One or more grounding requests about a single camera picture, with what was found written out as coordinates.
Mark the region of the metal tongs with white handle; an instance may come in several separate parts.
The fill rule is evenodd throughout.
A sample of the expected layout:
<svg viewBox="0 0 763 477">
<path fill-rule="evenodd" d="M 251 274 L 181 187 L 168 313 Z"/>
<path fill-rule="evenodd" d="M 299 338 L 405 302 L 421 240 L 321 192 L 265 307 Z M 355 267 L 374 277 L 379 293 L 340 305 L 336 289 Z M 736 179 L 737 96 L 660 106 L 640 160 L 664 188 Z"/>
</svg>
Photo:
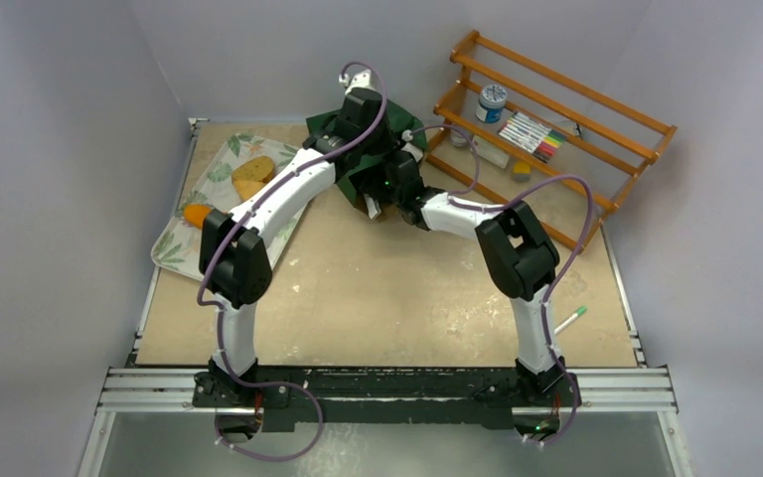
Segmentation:
<svg viewBox="0 0 763 477">
<path fill-rule="evenodd" d="M 364 195 L 367 214 L 371 221 L 379 221 L 384 218 L 381 203 L 369 195 Z"/>
</svg>

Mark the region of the orange fake baguette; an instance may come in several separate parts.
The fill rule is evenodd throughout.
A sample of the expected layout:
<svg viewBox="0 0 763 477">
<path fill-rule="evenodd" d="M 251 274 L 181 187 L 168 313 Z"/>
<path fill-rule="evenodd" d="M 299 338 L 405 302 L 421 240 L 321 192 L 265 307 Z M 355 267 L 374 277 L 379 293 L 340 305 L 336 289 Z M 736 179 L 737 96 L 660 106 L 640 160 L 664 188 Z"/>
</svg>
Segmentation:
<svg viewBox="0 0 763 477">
<path fill-rule="evenodd" d="M 205 224 L 207 216 L 213 211 L 213 207 L 204 204 L 190 204 L 183 208 L 184 221 L 201 230 Z"/>
</svg>

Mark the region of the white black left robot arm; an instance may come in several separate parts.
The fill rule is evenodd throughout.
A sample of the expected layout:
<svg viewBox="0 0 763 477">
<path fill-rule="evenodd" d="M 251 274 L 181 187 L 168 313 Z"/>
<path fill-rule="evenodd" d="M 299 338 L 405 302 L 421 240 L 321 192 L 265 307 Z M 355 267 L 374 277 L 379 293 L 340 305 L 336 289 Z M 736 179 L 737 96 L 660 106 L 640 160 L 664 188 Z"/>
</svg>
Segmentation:
<svg viewBox="0 0 763 477">
<path fill-rule="evenodd" d="M 253 344 L 256 306 L 273 278 L 267 249 L 296 213 L 355 171 L 365 156 L 399 150 L 387 104 L 380 86 L 348 87 L 340 109 L 261 191 L 228 213 L 206 215 L 197 302 L 214 307 L 217 333 L 208 370 L 196 377 L 206 393 L 243 406 L 268 388 L 257 377 Z"/>
</svg>

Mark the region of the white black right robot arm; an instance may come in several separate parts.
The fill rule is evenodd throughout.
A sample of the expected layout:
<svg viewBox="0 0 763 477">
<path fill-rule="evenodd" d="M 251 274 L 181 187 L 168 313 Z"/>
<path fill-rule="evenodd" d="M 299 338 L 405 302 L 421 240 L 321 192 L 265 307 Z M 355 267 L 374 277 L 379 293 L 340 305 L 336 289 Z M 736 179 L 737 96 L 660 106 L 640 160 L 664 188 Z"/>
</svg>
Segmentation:
<svg viewBox="0 0 763 477">
<path fill-rule="evenodd" d="M 559 254 L 524 201 L 495 206 L 428 186 L 413 156 L 403 150 L 359 173 L 360 195 L 393 206 L 410 225 L 474 240 L 496 288 L 509 298 L 518 335 L 516 370 L 521 397 L 541 404 L 558 395 L 565 363 L 556 345 L 548 294 Z"/>
</svg>

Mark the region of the yellow triangular fake bread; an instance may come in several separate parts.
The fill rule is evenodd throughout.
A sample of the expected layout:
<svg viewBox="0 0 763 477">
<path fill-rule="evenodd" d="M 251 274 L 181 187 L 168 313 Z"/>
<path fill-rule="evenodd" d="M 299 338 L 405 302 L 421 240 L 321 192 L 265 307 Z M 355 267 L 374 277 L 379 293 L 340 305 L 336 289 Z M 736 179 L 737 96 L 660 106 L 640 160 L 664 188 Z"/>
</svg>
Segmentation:
<svg viewBox="0 0 763 477">
<path fill-rule="evenodd" d="M 242 202 L 251 199 L 265 187 L 264 182 L 250 180 L 233 181 L 232 185 Z"/>
</svg>

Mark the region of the green paper bag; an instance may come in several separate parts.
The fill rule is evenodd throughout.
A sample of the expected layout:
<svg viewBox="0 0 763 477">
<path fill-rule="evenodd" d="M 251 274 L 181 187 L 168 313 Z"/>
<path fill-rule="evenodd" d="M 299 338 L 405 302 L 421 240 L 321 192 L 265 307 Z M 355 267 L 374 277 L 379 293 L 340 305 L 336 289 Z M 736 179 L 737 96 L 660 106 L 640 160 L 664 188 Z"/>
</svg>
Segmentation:
<svg viewBox="0 0 763 477">
<path fill-rule="evenodd" d="M 326 117 L 336 113 L 340 108 L 329 112 L 320 113 L 305 119 L 305 124 L 309 132 L 322 129 Z M 386 109 L 386 115 L 394 132 L 402 133 L 405 129 L 410 129 L 414 135 L 414 144 L 422 148 L 423 151 L 428 146 L 428 140 L 424 132 L 420 130 L 424 123 L 409 111 L 399 106 L 393 101 L 382 102 L 382 108 Z M 344 194 L 348 202 L 357 209 L 367 211 L 364 195 L 362 192 L 363 172 L 370 167 L 380 163 L 383 155 L 364 156 L 357 169 L 352 170 L 347 175 L 337 175 L 335 185 Z M 394 207 L 393 205 L 381 205 L 383 209 Z"/>
</svg>

